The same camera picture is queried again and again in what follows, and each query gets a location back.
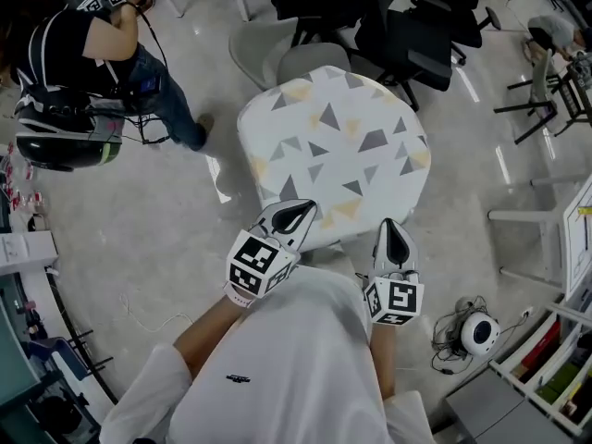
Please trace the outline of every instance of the white tabletop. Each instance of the white tabletop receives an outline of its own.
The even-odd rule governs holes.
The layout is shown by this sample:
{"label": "white tabletop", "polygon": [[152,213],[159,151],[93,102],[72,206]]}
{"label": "white tabletop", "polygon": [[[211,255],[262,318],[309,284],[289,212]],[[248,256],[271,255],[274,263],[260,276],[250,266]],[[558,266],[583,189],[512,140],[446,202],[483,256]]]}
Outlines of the white tabletop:
{"label": "white tabletop", "polygon": [[431,155],[414,111],[373,80],[316,69],[257,95],[239,137],[263,207],[312,199],[320,207],[304,251],[404,222]]}

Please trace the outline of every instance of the shoe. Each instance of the shoe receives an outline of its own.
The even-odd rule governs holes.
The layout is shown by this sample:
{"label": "shoe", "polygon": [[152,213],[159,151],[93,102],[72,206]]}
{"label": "shoe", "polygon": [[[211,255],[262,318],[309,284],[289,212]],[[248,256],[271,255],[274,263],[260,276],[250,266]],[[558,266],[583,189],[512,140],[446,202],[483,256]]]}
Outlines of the shoe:
{"label": "shoe", "polygon": [[212,131],[212,128],[214,127],[214,116],[212,114],[201,114],[198,116],[195,123],[197,125],[201,125],[205,130],[205,133],[209,135],[210,131]]}

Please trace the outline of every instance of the wire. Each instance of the wire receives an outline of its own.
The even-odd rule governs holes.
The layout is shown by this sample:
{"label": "wire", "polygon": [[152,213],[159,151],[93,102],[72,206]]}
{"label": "wire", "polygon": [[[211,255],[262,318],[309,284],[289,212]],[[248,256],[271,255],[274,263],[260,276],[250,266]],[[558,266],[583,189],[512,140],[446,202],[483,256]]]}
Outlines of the wire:
{"label": "wire", "polygon": [[169,317],[164,323],[162,323],[162,325],[156,329],[150,329],[148,327],[146,327],[141,321],[140,319],[138,319],[133,312],[130,309],[130,300],[128,299],[128,296],[125,293],[121,293],[119,294],[119,302],[121,302],[123,304],[123,306],[126,308],[126,312],[128,313],[128,315],[130,315],[131,317],[133,317],[133,319],[138,323],[138,326],[140,326],[142,329],[147,330],[148,332],[158,332],[159,330],[161,330],[163,327],[165,327],[170,321],[172,321],[173,319],[176,319],[177,317],[182,317],[184,319],[187,319],[191,324],[193,324],[193,321],[191,320],[191,318],[184,314],[184,313],[177,313],[171,317]]}

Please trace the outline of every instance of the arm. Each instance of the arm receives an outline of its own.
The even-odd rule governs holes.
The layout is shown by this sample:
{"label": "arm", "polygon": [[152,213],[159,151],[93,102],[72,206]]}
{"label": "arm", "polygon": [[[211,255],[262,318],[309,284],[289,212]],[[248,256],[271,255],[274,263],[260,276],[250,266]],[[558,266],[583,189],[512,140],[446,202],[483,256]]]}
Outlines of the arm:
{"label": "arm", "polygon": [[125,61],[138,46],[138,20],[136,9],[130,5],[121,8],[119,27],[94,18],[86,36],[82,55],[90,59]]}
{"label": "arm", "polygon": [[243,308],[225,296],[175,341],[175,348],[183,357],[193,378],[197,376],[218,342],[243,312]]}
{"label": "arm", "polygon": [[395,338],[396,327],[374,324],[370,338],[370,352],[378,377],[382,400],[395,394]]}

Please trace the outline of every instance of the black office chair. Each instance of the black office chair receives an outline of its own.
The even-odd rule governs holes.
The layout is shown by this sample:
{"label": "black office chair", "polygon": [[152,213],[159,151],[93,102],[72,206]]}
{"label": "black office chair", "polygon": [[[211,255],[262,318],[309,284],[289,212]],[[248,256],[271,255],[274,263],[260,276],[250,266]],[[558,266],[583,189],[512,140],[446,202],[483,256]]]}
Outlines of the black office chair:
{"label": "black office chair", "polygon": [[477,8],[479,0],[412,0],[415,8],[410,13],[422,21],[445,26],[450,32],[452,49],[461,57],[458,63],[466,64],[466,54],[456,44],[480,48],[483,44],[481,30],[492,25],[501,30],[500,20],[496,13],[486,7],[487,17],[477,22],[473,10]]}
{"label": "black office chair", "polygon": [[417,112],[419,104],[409,85],[418,80],[433,89],[450,85],[450,36],[442,29],[389,10],[393,0],[368,0],[368,11],[355,35],[358,49],[349,49],[384,69],[377,79],[385,85],[401,85]]}
{"label": "black office chair", "polygon": [[324,35],[344,27],[354,27],[364,15],[366,0],[271,0],[277,19],[298,18],[292,46],[309,43],[316,34]]}

